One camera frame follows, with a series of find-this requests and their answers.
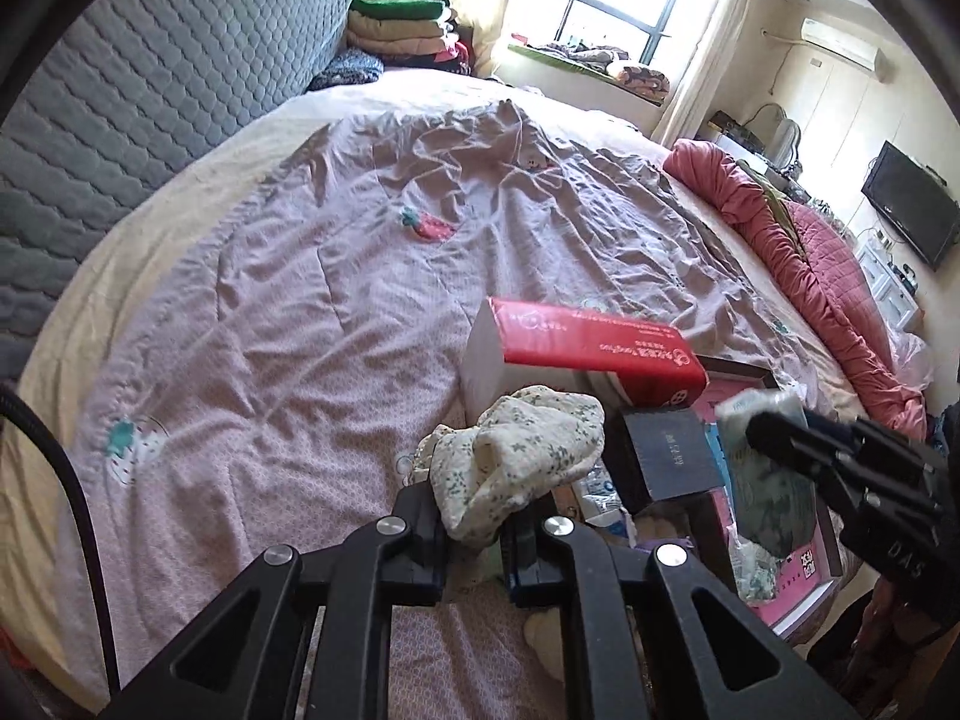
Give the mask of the teal patterned tissue packet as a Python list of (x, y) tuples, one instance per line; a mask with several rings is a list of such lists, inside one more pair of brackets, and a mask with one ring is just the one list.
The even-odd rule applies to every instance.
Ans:
[(748, 420), (761, 411), (800, 416), (804, 405), (793, 390), (748, 388), (716, 406), (716, 426), (731, 475), (737, 532), (786, 559), (814, 538), (814, 485), (748, 447)]

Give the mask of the cream floral cloth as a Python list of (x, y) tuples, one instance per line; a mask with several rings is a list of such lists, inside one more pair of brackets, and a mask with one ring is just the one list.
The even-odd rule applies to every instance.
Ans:
[(604, 418), (592, 395), (529, 385), (498, 398), (472, 426), (435, 427), (416, 447), (407, 479), (431, 486), (455, 543), (483, 550), (510, 515), (594, 468)]

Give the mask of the cream bunny plush toy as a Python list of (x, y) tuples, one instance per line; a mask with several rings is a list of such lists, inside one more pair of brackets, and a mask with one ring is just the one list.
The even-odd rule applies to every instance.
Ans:
[(565, 681), (562, 617), (558, 608), (536, 611), (524, 622), (524, 640), (550, 678)]

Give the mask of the pink book in tray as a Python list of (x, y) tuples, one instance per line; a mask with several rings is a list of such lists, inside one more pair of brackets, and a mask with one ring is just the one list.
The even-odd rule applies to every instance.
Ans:
[(770, 410), (804, 426), (804, 403), (763, 367), (708, 356), (700, 362), (708, 385), (693, 410), (721, 475), (718, 512), (734, 587), (781, 639), (802, 644), (841, 589), (844, 559), (812, 481), (752, 449), (745, 424)]

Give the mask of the dark blue small box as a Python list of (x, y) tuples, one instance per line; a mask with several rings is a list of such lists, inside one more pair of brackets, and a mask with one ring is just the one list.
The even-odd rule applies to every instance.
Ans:
[(663, 500), (711, 493), (722, 476), (692, 408), (626, 410), (605, 425), (602, 461), (631, 515)]

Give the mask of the white drawer cabinet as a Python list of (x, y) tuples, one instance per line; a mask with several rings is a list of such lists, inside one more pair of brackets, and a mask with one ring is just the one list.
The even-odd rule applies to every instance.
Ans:
[(861, 239), (857, 243), (856, 259), (885, 323), (898, 332), (916, 330), (921, 322), (921, 309), (903, 281), (895, 275), (884, 250), (867, 239)]

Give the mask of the red crumpled duvet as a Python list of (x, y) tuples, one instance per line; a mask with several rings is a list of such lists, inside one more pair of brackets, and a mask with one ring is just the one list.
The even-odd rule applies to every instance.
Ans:
[(779, 195), (719, 146), (679, 140), (664, 169), (719, 211), (838, 362), (874, 421), (923, 440), (926, 405), (896, 377), (889, 332), (866, 275), (818, 211)]

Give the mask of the red tissue pack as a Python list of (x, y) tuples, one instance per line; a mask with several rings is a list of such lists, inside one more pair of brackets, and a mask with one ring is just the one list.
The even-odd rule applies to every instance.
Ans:
[(697, 401), (708, 374), (679, 330), (599, 310), (488, 298), (460, 363), (467, 416), (529, 385), (588, 394), (610, 410)]

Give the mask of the white air conditioner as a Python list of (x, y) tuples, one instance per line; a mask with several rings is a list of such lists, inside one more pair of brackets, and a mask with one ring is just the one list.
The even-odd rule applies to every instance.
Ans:
[(882, 49), (843, 29), (827, 25), (823, 21), (805, 18), (800, 25), (800, 39), (805, 44), (811, 44), (823, 52), (836, 55), (844, 62), (867, 71), (877, 80), (885, 76), (887, 60), (882, 54)]

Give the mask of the clothes on window sill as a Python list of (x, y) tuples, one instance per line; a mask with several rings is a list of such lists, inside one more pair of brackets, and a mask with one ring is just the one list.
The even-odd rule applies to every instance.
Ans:
[(531, 44), (524, 36), (513, 34), (511, 48), (529, 59), (581, 75), (596, 76), (606, 83), (626, 89), (652, 104), (662, 104), (672, 85), (662, 71), (631, 59), (626, 50), (615, 46), (577, 43)]

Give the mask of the stack of folded blankets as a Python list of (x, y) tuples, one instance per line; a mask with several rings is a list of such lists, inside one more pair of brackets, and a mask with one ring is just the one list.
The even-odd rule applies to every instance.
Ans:
[(469, 30), (451, 0), (353, 0), (345, 34), (387, 67), (473, 73)]

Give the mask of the grey quilted headboard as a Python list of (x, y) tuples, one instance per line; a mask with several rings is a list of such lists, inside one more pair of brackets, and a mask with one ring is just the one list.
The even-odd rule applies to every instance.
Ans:
[(2, 379), (128, 213), (304, 93), (352, 0), (93, 0), (2, 124)]

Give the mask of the black wall television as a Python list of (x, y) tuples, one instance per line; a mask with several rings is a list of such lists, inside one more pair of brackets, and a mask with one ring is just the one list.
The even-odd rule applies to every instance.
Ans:
[(958, 203), (932, 172), (885, 142), (861, 193), (931, 270), (942, 265), (957, 241)]

